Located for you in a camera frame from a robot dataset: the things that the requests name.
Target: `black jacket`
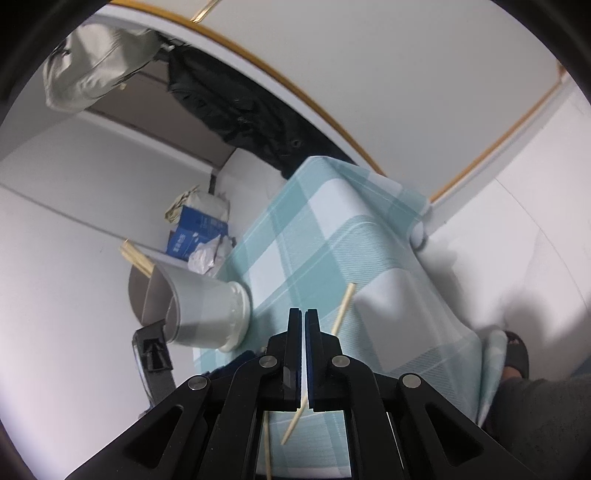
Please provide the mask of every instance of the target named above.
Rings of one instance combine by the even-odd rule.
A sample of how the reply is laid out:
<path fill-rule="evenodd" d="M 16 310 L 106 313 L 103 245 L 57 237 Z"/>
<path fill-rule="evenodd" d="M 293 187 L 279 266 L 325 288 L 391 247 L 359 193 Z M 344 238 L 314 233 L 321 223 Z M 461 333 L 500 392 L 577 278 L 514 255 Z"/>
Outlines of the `black jacket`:
<path fill-rule="evenodd" d="M 289 178 L 311 155 L 353 163 L 316 127 L 272 93 L 192 47 L 168 59 L 168 89 L 224 142 L 243 148 Z"/>

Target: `black slipper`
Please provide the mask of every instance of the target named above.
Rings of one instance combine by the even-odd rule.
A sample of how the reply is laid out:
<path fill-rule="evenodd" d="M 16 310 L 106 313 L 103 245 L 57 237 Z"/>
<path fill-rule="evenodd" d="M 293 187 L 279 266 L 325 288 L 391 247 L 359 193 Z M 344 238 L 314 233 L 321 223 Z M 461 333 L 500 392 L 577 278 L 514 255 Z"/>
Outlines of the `black slipper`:
<path fill-rule="evenodd" d="M 515 368 L 523 378 L 530 377 L 530 357 L 525 343 L 519 335 L 505 331 L 507 334 L 507 355 L 505 366 Z"/>

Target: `beige bag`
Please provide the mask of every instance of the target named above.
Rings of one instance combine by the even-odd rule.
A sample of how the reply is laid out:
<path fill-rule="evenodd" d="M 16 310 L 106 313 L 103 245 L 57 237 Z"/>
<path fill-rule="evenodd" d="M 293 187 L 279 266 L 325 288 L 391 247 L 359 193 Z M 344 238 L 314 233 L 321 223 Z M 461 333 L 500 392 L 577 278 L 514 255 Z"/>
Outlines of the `beige bag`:
<path fill-rule="evenodd" d="M 84 110 L 152 60 L 160 46 L 153 30 L 78 27 L 43 65 L 47 106 L 60 112 Z"/>

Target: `person's leg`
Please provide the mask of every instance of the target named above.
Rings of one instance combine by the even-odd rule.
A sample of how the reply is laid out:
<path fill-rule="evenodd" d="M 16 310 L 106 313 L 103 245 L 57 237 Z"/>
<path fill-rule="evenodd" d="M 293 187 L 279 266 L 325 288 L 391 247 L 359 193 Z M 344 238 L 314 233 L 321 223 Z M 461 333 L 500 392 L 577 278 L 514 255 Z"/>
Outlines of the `person's leg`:
<path fill-rule="evenodd" d="M 570 479 L 591 449 L 591 375 L 531 381 L 505 367 L 489 419 L 497 441 L 540 479 Z"/>

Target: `teal and white plaid tablecloth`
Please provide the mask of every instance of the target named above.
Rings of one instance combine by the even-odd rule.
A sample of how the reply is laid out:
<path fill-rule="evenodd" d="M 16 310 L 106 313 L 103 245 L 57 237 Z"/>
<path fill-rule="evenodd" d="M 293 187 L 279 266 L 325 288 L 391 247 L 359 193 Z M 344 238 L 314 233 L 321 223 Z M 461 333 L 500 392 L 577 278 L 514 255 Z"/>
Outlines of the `teal and white plaid tablecloth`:
<path fill-rule="evenodd" d="M 320 327 L 329 332 L 347 283 L 355 282 L 339 332 L 343 353 L 392 377 L 418 373 L 465 415 L 482 421 L 498 386 L 506 338 L 493 333 L 483 351 L 418 263 L 408 239 L 428 207 L 422 195 L 373 172 L 309 158 L 217 275 L 249 291 L 252 318 L 244 342 L 228 354 L 195 349 L 197 372 L 260 350 L 285 331 L 291 307 L 317 309 Z M 306 411 L 281 446 L 292 416 L 270 417 L 273 474 L 349 476 L 343 414 Z"/>

